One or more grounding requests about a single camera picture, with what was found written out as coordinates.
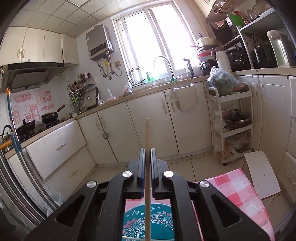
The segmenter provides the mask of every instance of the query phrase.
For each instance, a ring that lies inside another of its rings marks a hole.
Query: range hood
[[[9,87],[13,93],[16,93],[48,84],[67,67],[63,63],[25,62],[4,65],[2,69],[4,78],[1,81],[0,92],[5,93]]]

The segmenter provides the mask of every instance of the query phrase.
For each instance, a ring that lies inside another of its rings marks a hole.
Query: wire basket
[[[233,12],[236,7],[234,0],[217,0],[213,6],[213,12],[215,14],[227,14]]]

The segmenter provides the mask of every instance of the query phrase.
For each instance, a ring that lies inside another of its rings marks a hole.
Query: orange handle
[[[0,150],[4,149],[5,147],[9,146],[10,144],[12,144],[12,140],[9,140],[9,141],[3,143],[2,145],[0,145]]]

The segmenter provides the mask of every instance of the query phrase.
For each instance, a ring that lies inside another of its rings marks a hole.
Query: flower design
[[[151,215],[151,222],[155,224],[164,224],[167,228],[173,230],[173,217],[171,213],[166,211],[157,212]]]
[[[145,238],[145,217],[127,221],[126,225],[123,226],[122,235],[133,238]]]
[[[134,215],[134,214],[135,215],[138,215],[139,213],[140,213],[140,210],[134,210],[133,213],[132,213],[132,215]]]

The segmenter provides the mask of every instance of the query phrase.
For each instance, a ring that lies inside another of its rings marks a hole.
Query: window
[[[176,74],[185,73],[190,59],[198,66],[196,50],[190,46],[195,41],[173,3],[144,8],[116,21],[126,67],[133,84],[147,79],[170,77],[171,71],[166,57]]]

